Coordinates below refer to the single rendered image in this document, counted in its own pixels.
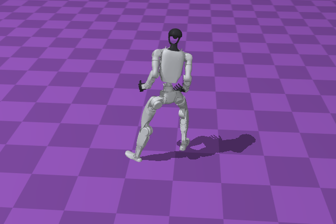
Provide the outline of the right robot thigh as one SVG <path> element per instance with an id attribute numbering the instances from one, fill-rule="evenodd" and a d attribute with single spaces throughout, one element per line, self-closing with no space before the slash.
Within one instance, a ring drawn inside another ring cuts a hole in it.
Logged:
<path id="1" fill-rule="evenodd" d="M 184 95 L 182 95 L 182 93 L 180 91 L 176 91 L 176 97 L 177 97 L 177 100 L 175 102 L 175 104 L 180 108 L 179 110 L 179 116 L 182 117 L 182 118 L 185 118 L 185 110 L 187 108 L 187 103 L 186 103 L 186 98 Z"/>

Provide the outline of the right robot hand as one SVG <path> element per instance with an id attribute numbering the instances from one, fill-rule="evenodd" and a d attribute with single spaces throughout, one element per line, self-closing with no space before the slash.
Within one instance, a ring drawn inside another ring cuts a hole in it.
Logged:
<path id="1" fill-rule="evenodd" d="M 180 86 L 180 84 L 178 83 L 178 85 Z M 177 86 L 177 85 L 176 85 Z M 185 92 L 185 90 L 184 89 L 182 89 L 182 86 L 180 86 L 180 88 L 178 87 L 178 88 L 176 88 L 176 86 L 174 86 L 175 87 L 175 89 L 174 90 L 176 90 L 176 91 L 180 91 L 180 92 Z"/>

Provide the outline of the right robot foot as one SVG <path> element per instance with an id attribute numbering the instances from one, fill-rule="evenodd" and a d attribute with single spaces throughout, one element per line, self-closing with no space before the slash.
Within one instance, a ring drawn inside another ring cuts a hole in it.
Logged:
<path id="1" fill-rule="evenodd" d="M 181 143 L 180 150 L 181 151 L 186 150 L 186 147 L 189 145 L 189 143 L 190 143 L 190 139 L 186 138 L 186 144 L 184 144 L 184 142 L 183 142 L 183 144 Z"/>

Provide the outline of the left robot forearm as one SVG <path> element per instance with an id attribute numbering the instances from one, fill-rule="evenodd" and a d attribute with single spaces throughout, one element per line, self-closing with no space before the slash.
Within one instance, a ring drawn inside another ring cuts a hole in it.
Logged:
<path id="1" fill-rule="evenodd" d="M 155 82 L 155 79 L 152 78 L 152 76 L 153 76 L 153 71 L 151 70 L 146 83 L 141 85 L 142 89 L 150 89 L 151 88 L 152 84 Z"/>

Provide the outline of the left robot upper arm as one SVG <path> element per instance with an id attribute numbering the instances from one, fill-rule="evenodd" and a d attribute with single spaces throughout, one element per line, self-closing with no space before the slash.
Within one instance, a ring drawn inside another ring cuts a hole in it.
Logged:
<path id="1" fill-rule="evenodd" d="M 158 78 L 160 73 L 159 73 L 159 57 L 161 57 L 163 52 L 163 49 L 156 49 L 152 52 L 152 71 L 153 71 L 153 76 L 152 78 Z"/>

